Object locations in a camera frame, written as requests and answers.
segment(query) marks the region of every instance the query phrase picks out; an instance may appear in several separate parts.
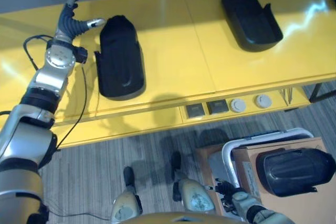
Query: black plastic tray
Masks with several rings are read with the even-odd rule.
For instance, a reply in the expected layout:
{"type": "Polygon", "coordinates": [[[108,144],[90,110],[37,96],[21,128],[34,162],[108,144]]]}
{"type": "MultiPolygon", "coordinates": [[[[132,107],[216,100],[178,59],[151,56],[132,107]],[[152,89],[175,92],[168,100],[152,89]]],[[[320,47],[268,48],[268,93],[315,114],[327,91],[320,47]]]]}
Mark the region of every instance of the black plastic tray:
{"type": "Polygon", "coordinates": [[[222,0],[222,4],[230,29],[242,49],[263,51],[284,37],[270,4],[264,8],[258,0],[222,0]]]}

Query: white round button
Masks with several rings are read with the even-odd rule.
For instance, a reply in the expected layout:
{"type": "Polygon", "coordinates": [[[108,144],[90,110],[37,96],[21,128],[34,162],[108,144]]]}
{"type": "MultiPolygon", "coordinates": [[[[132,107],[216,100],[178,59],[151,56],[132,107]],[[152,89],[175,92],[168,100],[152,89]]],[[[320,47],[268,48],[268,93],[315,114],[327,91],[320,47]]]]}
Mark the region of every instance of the white round button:
{"type": "Polygon", "coordinates": [[[246,103],[242,99],[233,99],[231,101],[231,108],[234,112],[244,112],[246,109],[246,103]]]}
{"type": "Polygon", "coordinates": [[[268,108],[272,105],[271,98],[266,94],[260,94],[256,98],[256,103],[260,108],[268,108]]]}

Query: black cable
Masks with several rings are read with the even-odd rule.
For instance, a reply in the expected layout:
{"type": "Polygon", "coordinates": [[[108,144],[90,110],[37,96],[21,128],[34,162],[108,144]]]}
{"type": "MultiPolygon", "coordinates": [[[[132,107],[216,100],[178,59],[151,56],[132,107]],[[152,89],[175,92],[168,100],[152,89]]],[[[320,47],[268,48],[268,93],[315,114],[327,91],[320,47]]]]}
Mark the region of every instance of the black cable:
{"type": "Polygon", "coordinates": [[[10,110],[0,111],[0,115],[9,115],[10,110]]]}
{"type": "Polygon", "coordinates": [[[59,215],[59,214],[57,214],[57,213],[55,213],[51,210],[49,210],[49,212],[51,212],[53,215],[56,215],[58,217],[74,217],[74,216],[80,216],[80,215],[88,215],[88,216],[92,216],[92,217],[95,217],[95,218],[100,219],[100,220],[106,220],[106,221],[110,220],[110,219],[106,219],[106,218],[99,217],[97,215],[91,214],[90,212],[82,212],[80,214],[70,214],[70,215],[59,215]]]}
{"type": "Polygon", "coordinates": [[[45,35],[45,34],[40,34],[40,35],[34,35],[34,36],[31,36],[31,37],[27,38],[27,39],[23,42],[23,44],[22,44],[23,49],[25,50],[25,52],[26,52],[26,54],[27,54],[27,56],[28,56],[28,58],[29,58],[31,64],[33,65],[33,67],[35,68],[36,71],[38,70],[38,67],[37,67],[37,65],[35,64],[33,58],[30,56],[30,54],[29,54],[29,52],[28,52],[28,49],[27,49],[27,43],[30,42],[32,39],[42,39],[42,40],[44,40],[45,42],[47,42],[47,40],[44,39],[43,37],[47,37],[47,38],[53,39],[52,36],[45,35]]]}
{"type": "Polygon", "coordinates": [[[84,98],[83,109],[82,109],[82,112],[80,113],[80,116],[79,116],[78,120],[77,120],[76,123],[72,126],[72,128],[68,131],[68,133],[63,137],[63,139],[59,142],[59,144],[57,145],[55,151],[57,151],[58,147],[63,143],[63,141],[67,138],[67,136],[71,133],[71,131],[76,127],[76,125],[79,123],[79,121],[81,120],[81,118],[82,118],[82,116],[83,116],[83,114],[84,114],[84,110],[85,110],[86,102],[87,102],[88,91],[87,91],[86,76],[85,76],[85,72],[84,72],[83,65],[81,66],[81,69],[82,69],[82,73],[83,73],[84,86],[85,86],[85,98],[84,98]]]}

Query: black object on box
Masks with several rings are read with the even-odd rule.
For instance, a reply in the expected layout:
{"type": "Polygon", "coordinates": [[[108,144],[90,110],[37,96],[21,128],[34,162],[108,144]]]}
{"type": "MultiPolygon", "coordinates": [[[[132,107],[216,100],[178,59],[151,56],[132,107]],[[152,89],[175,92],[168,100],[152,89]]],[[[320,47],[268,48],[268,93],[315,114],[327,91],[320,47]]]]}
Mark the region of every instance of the black object on box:
{"type": "Polygon", "coordinates": [[[284,37],[270,4],[264,8],[258,0],[222,0],[222,4],[230,29],[242,49],[263,51],[284,37]]]}
{"type": "Polygon", "coordinates": [[[210,115],[229,111],[225,100],[207,102],[206,104],[208,106],[210,115]]]}
{"type": "Polygon", "coordinates": [[[197,116],[205,115],[203,106],[201,103],[187,105],[186,106],[188,117],[189,118],[195,118],[197,116]]]}
{"type": "Polygon", "coordinates": [[[330,154],[318,149],[281,148],[259,154],[256,167],[263,187],[273,195],[286,197],[317,192],[314,186],[331,180],[336,163],[330,154]]]}
{"type": "Polygon", "coordinates": [[[137,32],[125,16],[114,16],[100,33],[101,53],[95,52],[100,93],[127,100],[145,89],[142,55],[137,32]]]}

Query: cardboard box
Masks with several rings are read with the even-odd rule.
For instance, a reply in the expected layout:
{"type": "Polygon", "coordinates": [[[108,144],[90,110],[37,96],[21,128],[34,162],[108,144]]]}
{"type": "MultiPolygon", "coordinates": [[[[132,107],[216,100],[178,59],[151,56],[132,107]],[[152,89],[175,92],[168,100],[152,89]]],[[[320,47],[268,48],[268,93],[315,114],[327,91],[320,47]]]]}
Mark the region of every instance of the cardboard box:
{"type": "Polygon", "coordinates": [[[336,177],[326,184],[316,186],[317,193],[307,193],[289,197],[277,197],[262,186],[256,170],[259,153],[278,148],[317,148],[327,152],[321,138],[286,141],[282,143],[247,146],[233,150],[239,183],[249,193],[259,198],[262,204],[283,213],[296,224],[336,223],[336,177]]]}

